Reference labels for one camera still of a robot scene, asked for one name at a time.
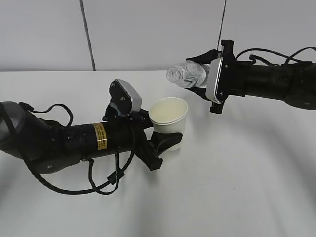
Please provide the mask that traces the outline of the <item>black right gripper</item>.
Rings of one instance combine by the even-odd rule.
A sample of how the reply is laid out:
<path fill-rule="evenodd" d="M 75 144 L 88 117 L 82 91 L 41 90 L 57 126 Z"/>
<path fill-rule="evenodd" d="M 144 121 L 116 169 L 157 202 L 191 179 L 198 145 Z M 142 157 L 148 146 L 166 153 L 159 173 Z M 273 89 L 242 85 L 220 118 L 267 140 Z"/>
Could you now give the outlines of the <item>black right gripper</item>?
<path fill-rule="evenodd" d="M 222 51 L 212 49 L 202 55 L 187 58 L 186 61 L 192 61 L 198 64 L 211 64 L 215 59 L 224 57 L 225 65 L 225 80 L 228 86 L 228 96 L 240 96 L 244 97 L 246 95 L 245 89 L 245 68 L 247 66 L 246 61 L 238 61 L 233 54 L 234 42 L 230 39 L 221 40 L 220 45 L 222 46 Z M 209 100 L 206 97 L 206 88 L 205 87 L 191 87 L 187 88 L 188 91 L 198 95 L 203 100 Z M 223 106 L 225 101 L 222 104 L 216 104 L 212 102 L 212 105 L 209 109 L 211 113 L 220 114 L 222 113 Z"/>

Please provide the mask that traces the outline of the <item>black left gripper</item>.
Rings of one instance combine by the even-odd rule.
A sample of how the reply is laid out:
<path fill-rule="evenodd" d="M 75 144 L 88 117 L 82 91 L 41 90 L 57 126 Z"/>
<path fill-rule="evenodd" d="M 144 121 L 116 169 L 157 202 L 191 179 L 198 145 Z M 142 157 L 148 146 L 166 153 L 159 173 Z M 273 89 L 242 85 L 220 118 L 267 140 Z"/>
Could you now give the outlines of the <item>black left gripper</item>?
<path fill-rule="evenodd" d="M 153 127 L 149 112 L 140 109 L 137 112 L 121 113 L 114 107 L 108 106 L 102 120 L 106 123 L 108 144 L 116 145 L 124 151 L 131 151 L 130 163 L 136 155 L 150 171 L 161 168 L 162 159 L 159 155 L 180 144 L 183 134 L 153 132 L 150 140 L 144 130 Z"/>

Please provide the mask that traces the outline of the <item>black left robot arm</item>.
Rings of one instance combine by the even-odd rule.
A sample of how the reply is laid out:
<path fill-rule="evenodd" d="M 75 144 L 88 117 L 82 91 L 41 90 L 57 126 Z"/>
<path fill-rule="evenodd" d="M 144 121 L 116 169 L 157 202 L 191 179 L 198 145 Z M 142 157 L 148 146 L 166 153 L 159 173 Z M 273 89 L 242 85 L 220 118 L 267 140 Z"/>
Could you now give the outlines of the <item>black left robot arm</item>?
<path fill-rule="evenodd" d="M 149 170 L 161 168 L 159 155 L 181 142 L 182 132 L 153 132 L 148 111 L 121 117 L 107 114 L 100 123 L 66 125 L 35 116 L 23 103 L 2 103 L 27 158 L 39 174 L 51 174 L 87 158 L 131 151 Z"/>

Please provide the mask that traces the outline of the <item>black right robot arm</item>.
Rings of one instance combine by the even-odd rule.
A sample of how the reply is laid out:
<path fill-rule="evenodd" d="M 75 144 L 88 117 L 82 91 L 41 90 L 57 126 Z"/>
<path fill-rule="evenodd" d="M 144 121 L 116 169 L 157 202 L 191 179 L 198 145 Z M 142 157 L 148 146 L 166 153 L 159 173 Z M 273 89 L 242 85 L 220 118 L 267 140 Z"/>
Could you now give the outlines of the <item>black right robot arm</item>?
<path fill-rule="evenodd" d="M 233 54 L 234 42 L 221 40 L 222 50 L 210 50 L 190 60 L 210 65 L 206 87 L 193 85 L 188 90 L 212 103 L 210 112 L 222 113 L 228 96 L 254 96 L 283 101 L 304 109 L 316 108 L 316 64 L 295 59 L 297 53 L 285 56 L 286 61 L 273 64 L 256 55 L 239 61 Z"/>

